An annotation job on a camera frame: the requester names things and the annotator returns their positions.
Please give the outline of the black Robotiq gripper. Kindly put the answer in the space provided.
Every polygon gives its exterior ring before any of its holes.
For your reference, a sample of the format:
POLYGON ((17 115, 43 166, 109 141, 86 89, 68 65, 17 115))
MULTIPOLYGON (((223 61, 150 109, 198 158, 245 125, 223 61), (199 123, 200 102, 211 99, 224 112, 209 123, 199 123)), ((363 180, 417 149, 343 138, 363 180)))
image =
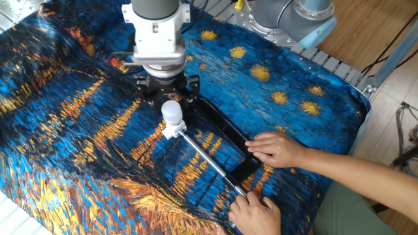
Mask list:
POLYGON ((168 78, 149 75, 147 78, 137 78, 136 89, 141 101, 153 105, 162 105, 164 93, 179 91, 183 106, 188 109, 199 96, 200 84, 199 75, 186 77, 178 74, 168 78))

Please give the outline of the person's right hand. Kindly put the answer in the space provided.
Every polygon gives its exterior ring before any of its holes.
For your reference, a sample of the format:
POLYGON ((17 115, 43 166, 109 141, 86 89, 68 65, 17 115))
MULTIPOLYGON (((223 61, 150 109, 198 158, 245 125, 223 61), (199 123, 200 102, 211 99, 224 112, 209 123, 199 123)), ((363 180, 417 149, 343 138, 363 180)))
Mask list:
POLYGON ((279 132, 264 132, 245 143, 248 151, 274 168, 301 167, 306 148, 279 132))

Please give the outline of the person's left hand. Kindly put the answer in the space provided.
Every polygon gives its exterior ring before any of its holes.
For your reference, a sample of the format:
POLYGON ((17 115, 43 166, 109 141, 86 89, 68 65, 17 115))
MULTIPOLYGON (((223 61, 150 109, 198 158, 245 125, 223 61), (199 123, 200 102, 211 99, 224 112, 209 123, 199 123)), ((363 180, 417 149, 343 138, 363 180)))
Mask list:
POLYGON ((267 197, 260 199, 253 191, 247 197, 236 197, 229 219, 244 235, 281 235, 279 207, 267 197))

